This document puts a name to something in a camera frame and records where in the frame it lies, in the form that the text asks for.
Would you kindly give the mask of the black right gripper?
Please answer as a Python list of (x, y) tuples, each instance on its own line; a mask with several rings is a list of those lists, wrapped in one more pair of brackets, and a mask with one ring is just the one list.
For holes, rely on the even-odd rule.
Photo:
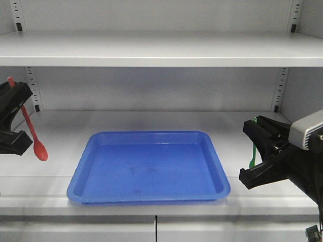
[(262, 162), (250, 169), (240, 169), (239, 180), (247, 188), (288, 179), (318, 206), (322, 217), (322, 153), (290, 147), (290, 124), (265, 116), (244, 122), (243, 132), (256, 146)]

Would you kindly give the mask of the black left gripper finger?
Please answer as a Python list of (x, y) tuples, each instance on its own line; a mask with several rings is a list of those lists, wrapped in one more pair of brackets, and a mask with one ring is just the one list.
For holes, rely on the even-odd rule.
[(19, 109), (32, 95), (27, 83), (15, 83), (13, 88), (8, 82), (1, 84), (1, 129), (10, 129)]

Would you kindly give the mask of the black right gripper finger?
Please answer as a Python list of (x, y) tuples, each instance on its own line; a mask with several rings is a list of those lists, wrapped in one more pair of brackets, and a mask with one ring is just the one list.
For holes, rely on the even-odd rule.
[(1, 130), (1, 154), (23, 155), (32, 143), (24, 131)]

